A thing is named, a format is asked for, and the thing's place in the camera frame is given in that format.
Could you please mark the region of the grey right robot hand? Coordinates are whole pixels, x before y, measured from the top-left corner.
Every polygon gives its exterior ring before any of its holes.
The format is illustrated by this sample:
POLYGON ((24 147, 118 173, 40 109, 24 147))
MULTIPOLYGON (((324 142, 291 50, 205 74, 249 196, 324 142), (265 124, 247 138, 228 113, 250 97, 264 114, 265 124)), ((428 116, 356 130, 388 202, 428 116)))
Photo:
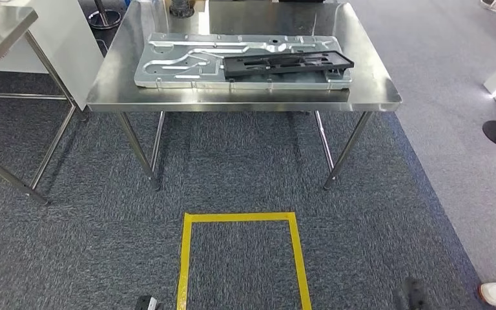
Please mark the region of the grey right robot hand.
POLYGON ((407 277, 400 288, 394 291, 393 301, 396 309, 431 309, 422 281, 412 277, 407 277))

